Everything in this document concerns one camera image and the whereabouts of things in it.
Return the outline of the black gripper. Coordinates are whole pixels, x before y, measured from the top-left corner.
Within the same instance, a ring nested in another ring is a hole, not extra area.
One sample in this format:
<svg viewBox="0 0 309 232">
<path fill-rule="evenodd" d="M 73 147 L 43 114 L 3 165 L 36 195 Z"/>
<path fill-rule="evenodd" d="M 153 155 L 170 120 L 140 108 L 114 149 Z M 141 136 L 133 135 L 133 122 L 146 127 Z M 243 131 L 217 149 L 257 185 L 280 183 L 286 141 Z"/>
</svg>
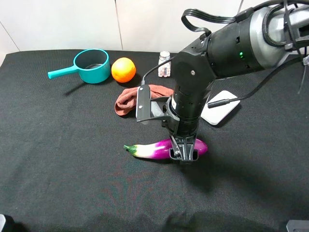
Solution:
<svg viewBox="0 0 309 232">
<path fill-rule="evenodd" d="M 181 160 L 189 164 L 198 159 L 198 150 L 195 149 L 198 130 L 198 117 L 182 117 L 177 115 L 162 116 L 162 126 L 170 133 L 172 148 L 169 156 L 172 160 Z"/>
</svg>

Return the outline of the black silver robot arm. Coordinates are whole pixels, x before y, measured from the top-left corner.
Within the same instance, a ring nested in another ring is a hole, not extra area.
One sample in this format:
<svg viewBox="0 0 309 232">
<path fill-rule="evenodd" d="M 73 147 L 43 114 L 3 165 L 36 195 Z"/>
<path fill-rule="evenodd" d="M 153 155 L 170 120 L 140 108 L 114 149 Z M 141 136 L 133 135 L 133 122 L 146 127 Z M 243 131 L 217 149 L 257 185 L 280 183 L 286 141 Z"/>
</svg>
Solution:
<svg viewBox="0 0 309 232">
<path fill-rule="evenodd" d="M 230 99 L 208 102 L 215 80 L 271 69 L 264 85 L 285 68 L 302 63 L 303 55 L 287 57 L 308 44 L 308 1 L 296 7 L 294 0 L 269 0 L 225 19 L 222 29 L 206 31 L 179 52 L 171 67 L 176 86 L 167 111 L 172 118 L 165 123 L 172 143 L 170 158 L 197 160 L 195 143 L 203 108 L 231 103 Z"/>
</svg>

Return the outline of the grey robot base right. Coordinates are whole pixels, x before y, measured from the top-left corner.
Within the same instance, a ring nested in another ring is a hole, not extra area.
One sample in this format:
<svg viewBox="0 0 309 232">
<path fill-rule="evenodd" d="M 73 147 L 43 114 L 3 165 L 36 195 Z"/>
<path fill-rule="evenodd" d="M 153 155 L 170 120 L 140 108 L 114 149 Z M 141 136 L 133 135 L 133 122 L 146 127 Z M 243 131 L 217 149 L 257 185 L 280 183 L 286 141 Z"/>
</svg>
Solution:
<svg viewBox="0 0 309 232">
<path fill-rule="evenodd" d="M 286 224 L 287 232 L 309 232 L 308 220 L 289 220 Z"/>
</svg>

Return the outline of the black robot base left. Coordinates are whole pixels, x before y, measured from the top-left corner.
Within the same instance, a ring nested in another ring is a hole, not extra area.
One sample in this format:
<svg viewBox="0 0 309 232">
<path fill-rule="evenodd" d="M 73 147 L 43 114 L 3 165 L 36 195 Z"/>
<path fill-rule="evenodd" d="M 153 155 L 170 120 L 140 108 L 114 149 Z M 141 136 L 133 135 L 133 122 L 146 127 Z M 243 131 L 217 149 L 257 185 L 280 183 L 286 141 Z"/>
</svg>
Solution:
<svg viewBox="0 0 309 232">
<path fill-rule="evenodd" d="M 24 227 L 16 223 L 11 216 L 0 215 L 0 232 L 24 232 Z"/>
</svg>

